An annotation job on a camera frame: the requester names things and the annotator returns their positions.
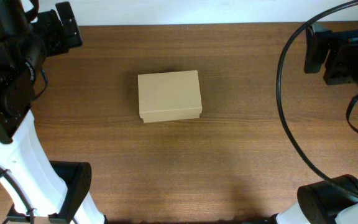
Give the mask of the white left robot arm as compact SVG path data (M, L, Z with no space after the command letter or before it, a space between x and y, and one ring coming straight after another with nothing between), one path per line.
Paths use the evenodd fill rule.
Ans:
M45 60L82 43L68 1L45 12L38 1L0 1L0 183L13 200L6 222L107 222L90 194L90 164L48 159L31 110Z

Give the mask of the brown cardboard box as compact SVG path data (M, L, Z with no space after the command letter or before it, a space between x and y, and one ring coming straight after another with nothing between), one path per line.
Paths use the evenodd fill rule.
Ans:
M138 94L144 123L198 119L203 110L196 70L141 74Z

